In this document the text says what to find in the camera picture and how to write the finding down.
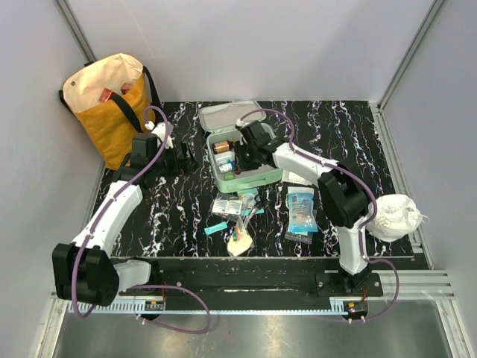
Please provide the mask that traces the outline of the brown bottle orange cap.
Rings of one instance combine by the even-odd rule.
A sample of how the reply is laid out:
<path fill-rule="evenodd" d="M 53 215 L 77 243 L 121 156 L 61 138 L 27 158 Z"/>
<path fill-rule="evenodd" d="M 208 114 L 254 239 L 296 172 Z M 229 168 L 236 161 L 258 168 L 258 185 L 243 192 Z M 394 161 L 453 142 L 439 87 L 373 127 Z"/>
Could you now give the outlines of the brown bottle orange cap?
<path fill-rule="evenodd" d="M 229 141 L 229 140 L 224 140 L 221 142 L 213 143 L 212 144 L 212 150 L 214 154 L 222 154 L 227 151 L 234 151 L 235 146 L 239 144 L 239 141 Z"/>

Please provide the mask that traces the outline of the white pill bottle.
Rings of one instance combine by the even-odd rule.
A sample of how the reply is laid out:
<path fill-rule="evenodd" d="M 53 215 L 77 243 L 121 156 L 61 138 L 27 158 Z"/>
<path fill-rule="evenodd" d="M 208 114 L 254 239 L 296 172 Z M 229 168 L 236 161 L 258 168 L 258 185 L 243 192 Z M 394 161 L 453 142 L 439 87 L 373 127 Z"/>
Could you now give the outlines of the white pill bottle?
<path fill-rule="evenodd" d="M 224 153 L 216 154 L 214 158 L 215 158 L 215 163 L 217 164 L 217 166 L 222 166 L 226 163 L 235 162 L 235 154 L 233 152 L 224 152 Z"/>

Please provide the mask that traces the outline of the white gauze pad packet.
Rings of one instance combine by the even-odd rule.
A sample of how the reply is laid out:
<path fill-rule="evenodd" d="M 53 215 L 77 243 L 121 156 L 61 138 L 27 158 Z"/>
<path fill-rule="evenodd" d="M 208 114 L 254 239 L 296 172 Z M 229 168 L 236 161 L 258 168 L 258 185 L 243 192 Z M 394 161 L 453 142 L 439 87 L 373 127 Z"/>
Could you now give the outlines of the white gauze pad packet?
<path fill-rule="evenodd" d="M 304 186 L 312 185 L 309 180 L 306 180 L 305 178 L 287 170 L 282 171 L 282 181 L 286 183 L 293 183 Z"/>

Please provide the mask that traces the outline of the mint green medicine case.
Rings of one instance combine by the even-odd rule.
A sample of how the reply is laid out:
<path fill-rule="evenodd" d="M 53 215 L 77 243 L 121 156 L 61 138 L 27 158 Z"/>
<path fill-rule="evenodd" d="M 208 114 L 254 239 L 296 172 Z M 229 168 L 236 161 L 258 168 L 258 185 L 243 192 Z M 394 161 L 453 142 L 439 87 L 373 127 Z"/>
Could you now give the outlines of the mint green medicine case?
<path fill-rule="evenodd" d="M 251 158 L 251 151 L 236 121 L 251 113 L 244 121 L 263 121 L 265 113 L 257 101 L 234 101 L 203 107 L 199 110 L 201 127 L 209 134 L 206 149 L 218 190 L 233 193 L 276 183 L 282 170 L 260 164 Z"/>

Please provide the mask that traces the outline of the black handled scissors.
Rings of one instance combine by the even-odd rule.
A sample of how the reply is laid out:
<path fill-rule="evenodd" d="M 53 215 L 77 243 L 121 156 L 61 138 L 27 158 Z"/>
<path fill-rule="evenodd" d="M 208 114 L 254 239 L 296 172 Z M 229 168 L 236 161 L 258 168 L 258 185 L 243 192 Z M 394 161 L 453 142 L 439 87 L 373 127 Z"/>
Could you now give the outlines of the black handled scissors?
<path fill-rule="evenodd" d="M 260 210 L 264 209 L 264 202 L 262 201 L 259 194 L 253 197 L 253 205 L 248 207 L 245 211 L 244 226 L 247 227 L 250 224 L 250 220 L 259 213 Z"/>

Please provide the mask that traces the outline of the cyan sachet strip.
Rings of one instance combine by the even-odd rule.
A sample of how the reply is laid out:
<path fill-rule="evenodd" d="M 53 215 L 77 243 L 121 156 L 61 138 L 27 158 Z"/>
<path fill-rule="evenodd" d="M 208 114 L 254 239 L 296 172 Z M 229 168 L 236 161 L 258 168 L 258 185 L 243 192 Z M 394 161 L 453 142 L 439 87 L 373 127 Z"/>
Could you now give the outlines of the cyan sachet strip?
<path fill-rule="evenodd" d="M 205 227 L 204 228 L 204 233 L 206 235 L 212 235 L 214 233 L 217 233 L 219 231 L 227 229 L 227 223 L 226 222 L 220 222 L 218 224 L 214 224 L 213 226 L 210 227 Z"/>

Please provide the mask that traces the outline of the blue mask packet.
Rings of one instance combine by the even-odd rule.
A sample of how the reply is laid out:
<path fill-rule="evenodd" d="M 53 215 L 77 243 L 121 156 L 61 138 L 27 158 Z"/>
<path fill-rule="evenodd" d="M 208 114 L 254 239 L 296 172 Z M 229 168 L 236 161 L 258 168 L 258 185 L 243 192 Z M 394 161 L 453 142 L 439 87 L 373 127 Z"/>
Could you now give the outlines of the blue mask packet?
<path fill-rule="evenodd" d="M 313 188 L 290 186 L 286 196 L 289 213 L 288 229 L 285 238 L 311 244 L 313 235 L 318 232 L 315 218 Z"/>

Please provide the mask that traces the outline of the teal plaster packet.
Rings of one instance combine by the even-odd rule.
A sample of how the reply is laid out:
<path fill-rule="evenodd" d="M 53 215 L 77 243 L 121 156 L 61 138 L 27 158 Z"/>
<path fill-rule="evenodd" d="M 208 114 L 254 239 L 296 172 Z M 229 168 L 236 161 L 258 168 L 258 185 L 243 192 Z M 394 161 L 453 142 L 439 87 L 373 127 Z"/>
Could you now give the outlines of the teal plaster packet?
<path fill-rule="evenodd" d="M 257 188 L 245 189 L 237 192 L 237 196 L 241 199 L 241 216 L 245 216 L 245 211 L 253 205 L 253 197 L 259 194 Z"/>

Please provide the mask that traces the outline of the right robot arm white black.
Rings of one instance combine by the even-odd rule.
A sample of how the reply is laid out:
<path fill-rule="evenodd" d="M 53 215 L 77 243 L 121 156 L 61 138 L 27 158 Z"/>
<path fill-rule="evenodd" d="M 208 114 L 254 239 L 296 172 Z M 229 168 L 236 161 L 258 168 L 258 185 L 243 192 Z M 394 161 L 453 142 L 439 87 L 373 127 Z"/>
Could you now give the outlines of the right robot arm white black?
<path fill-rule="evenodd" d="M 330 286 L 347 295 L 366 291 L 371 270 L 364 226 L 370 198 L 357 168 L 304 151 L 283 137 L 272 137 L 259 121 L 246 123 L 239 119 L 236 129 L 244 140 L 238 150 L 240 169 L 268 165 L 293 172 L 318 188 L 323 211 L 336 227 L 340 248 L 340 268 L 330 279 Z"/>

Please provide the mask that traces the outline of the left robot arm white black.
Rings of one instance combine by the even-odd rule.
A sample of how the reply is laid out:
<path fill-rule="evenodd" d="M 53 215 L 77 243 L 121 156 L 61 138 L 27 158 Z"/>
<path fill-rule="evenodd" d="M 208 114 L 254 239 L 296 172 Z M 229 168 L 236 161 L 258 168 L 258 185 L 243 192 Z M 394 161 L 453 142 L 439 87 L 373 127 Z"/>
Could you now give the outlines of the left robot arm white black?
<path fill-rule="evenodd" d="M 108 192 L 86 227 L 52 252 L 57 297 L 106 307 L 119 292 L 136 286 L 146 295 L 159 291 L 160 275 L 144 259 L 113 263 L 113 246 L 131 213 L 156 179 L 190 175 L 198 167 L 185 142 L 175 145 L 172 126 L 147 123 L 113 174 Z"/>

